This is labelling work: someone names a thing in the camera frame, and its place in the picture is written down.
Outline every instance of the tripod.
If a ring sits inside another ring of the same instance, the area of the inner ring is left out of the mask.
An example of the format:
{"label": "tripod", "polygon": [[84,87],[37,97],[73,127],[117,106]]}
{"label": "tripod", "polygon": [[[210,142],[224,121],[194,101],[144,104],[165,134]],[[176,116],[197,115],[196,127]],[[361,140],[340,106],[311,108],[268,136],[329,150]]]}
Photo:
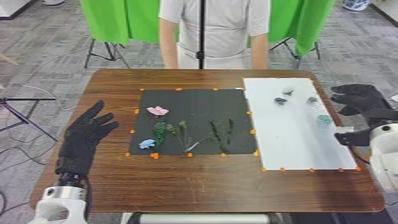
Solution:
{"label": "tripod", "polygon": [[201,0],[199,21],[199,51],[196,53],[196,58],[199,60],[199,69],[204,69],[206,0]]}
{"label": "tripod", "polygon": [[[9,112],[13,113],[13,115],[16,116],[16,118],[20,119],[20,122],[14,123],[13,125],[5,126],[2,129],[0,129],[0,132],[9,130],[11,128],[14,128],[16,126],[23,125],[23,124],[29,124],[36,129],[37,131],[53,139],[53,141],[57,142],[57,138],[50,135],[50,133],[43,130],[43,128],[39,127],[39,125],[30,121],[30,116],[32,116],[32,113],[34,113],[34,110],[36,110],[36,107],[39,105],[39,102],[41,101],[53,101],[55,99],[21,99],[21,98],[14,98],[14,99],[7,99],[7,98],[0,98],[0,107],[4,107]],[[27,116],[18,112],[18,110],[14,109],[14,107],[9,105],[7,102],[11,101],[34,101],[34,106],[29,110],[29,114]]]}

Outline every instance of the cable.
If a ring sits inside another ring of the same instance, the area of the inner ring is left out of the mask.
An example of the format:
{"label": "cable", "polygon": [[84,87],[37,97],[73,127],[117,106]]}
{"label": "cable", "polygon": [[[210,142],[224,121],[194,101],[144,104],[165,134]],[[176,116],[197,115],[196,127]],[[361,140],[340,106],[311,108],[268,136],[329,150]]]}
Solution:
{"label": "cable", "polygon": [[0,210],[0,218],[2,218],[2,216],[4,216],[4,214],[13,210],[13,209],[16,209],[16,208],[20,208],[23,205],[27,205],[29,204],[29,202],[25,202],[25,203],[21,203],[21,204],[18,204],[16,206],[13,206],[11,208],[7,208],[7,197],[5,197],[5,194],[4,194],[4,192],[0,191],[0,196],[2,196],[2,199],[4,199],[4,206],[2,206],[2,210]]}
{"label": "cable", "polygon": [[29,78],[25,84],[30,82],[30,80],[32,80],[32,78],[34,78],[34,76],[36,76],[36,73],[37,73],[37,71],[41,70],[41,68],[45,67],[45,65],[50,64],[50,62],[53,62],[59,58],[62,58],[64,56],[68,56],[68,55],[78,53],[80,51],[84,51],[84,50],[87,50],[87,49],[89,49],[89,47],[78,49],[77,51],[71,51],[69,53],[66,53],[66,54],[62,54],[61,56],[57,56],[52,60],[48,60],[48,61],[41,64],[41,66],[37,67],[37,69],[34,70],[34,72],[32,72],[32,76],[30,76],[30,78]]}
{"label": "cable", "polygon": [[354,156],[357,157],[357,159],[359,159],[366,164],[370,164],[370,161],[359,156],[355,150],[354,150],[352,148],[350,148],[350,150],[352,150],[352,154],[354,154]]}
{"label": "cable", "polygon": [[[11,118],[11,113],[9,113],[9,116],[7,116],[7,119],[5,119],[5,127],[9,127],[9,118]],[[29,144],[29,143],[30,143],[32,141],[36,141],[37,138],[45,135],[45,134],[39,134],[29,141],[23,141],[23,140],[20,140],[20,139],[14,138],[11,129],[7,129],[7,132],[9,132],[9,138],[11,138],[16,142],[20,142],[20,143],[23,143],[23,144]]]}
{"label": "cable", "polygon": [[16,166],[20,166],[23,163],[27,163],[29,161],[32,161],[32,160],[36,160],[48,152],[50,152],[50,150],[53,149],[53,147],[55,147],[55,145],[57,145],[57,142],[53,142],[53,145],[52,145],[52,147],[45,150],[45,152],[36,156],[36,157],[30,157],[23,162],[20,162],[20,163],[16,163],[14,165],[11,165],[9,167],[5,167],[2,170],[0,170],[0,173],[7,170],[7,169],[11,169],[13,167],[16,167]]}
{"label": "cable", "polygon": [[398,201],[395,203],[384,203],[387,206],[395,206],[398,204]]}
{"label": "cable", "polygon": [[62,111],[69,111],[69,110],[73,110],[75,108],[77,108],[77,106],[73,106],[73,107],[69,107],[69,108],[64,108],[64,106],[62,106],[62,104],[61,104],[61,102],[59,102],[59,97],[45,90],[45,89],[41,89],[39,87],[36,87],[36,86],[29,86],[29,85],[21,85],[23,87],[27,87],[27,88],[32,88],[32,89],[37,89],[39,91],[43,91],[53,98],[55,98],[55,102],[57,102],[57,104],[59,104],[59,108],[61,108],[61,110]]}
{"label": "cable", "polygon": [[29,157],[29,159],[39,164],[39,165],[46,165],[43,162],[39,162],[36,159],[34,159],[34,157],[29,155],[29,153],[27,153],[27,151],[20,148],[20,147],[11,147],[11,148],[7,148],[2,152],[0,152],[0,155],[7,152],[7,151],[11,151],[13,149],[18,149],[21,152],[23,152],[23,154],[25,154],[25,156]]}

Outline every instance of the wooden table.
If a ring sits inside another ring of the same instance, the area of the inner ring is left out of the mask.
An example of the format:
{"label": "wooden table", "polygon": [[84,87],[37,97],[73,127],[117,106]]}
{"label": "wooden table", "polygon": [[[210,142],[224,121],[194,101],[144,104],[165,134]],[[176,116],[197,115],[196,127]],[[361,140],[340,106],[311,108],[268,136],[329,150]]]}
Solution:
{"label": "wooden table", "polygon": [[[363,171],[263,172],[260,157],[125,157],[130,148],[141,89],[244,87],[242,77],[311,78],[304,71],[100,70],[93,76],[73,119],[100,99],[119,129],[105,139],[91,170],[93,212],[377,212],[384,199],[364,164]],[[341,120],[315,80],[338,125]],[[57,153],[39,179],[30,205],[52,185]]]}

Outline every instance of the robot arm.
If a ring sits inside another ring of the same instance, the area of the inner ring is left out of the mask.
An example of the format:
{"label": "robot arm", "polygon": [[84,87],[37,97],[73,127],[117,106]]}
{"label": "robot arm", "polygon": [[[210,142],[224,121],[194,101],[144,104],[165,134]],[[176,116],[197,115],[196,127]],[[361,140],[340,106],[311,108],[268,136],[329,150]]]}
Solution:
{"label": "robot arm", "polygon": [[332,88],[340,94],[332,101],[345,104],[340,114],[361,114],[370,128],[359,132],[336,134],[347,146],[370,146],[370,165],[380,187],[386,192],[398,192],[398,112],[384,96],[370,85],[345,85]]}
{"label": "robot arm", "polygon": [[87,224],[91,212],[89,170],[96,146],[119,127],[117,122],[109,123],[114,114],[96,118],[103,106],[103,101],[100,101],[66,130],[55,169],[59,181],[45,190],[36,208],[36,218],[29,224]]}

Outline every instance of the white board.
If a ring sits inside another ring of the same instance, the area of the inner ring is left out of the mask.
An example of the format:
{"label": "white board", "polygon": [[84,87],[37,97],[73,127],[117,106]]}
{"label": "white board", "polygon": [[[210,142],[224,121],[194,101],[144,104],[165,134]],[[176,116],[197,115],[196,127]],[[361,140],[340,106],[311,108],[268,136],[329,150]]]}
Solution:
{"label": "white board", "polygon": [[[320,115],[329,115],[313,81],[302,78],[249,78],[245,97],[252,111],[252,125],[267,170],[355,169],[348,148],[340,144],[334,122],[325,124]],[[293,88],[293,95],[284,90]],[[276,98],[288,100],[284,105]]]}

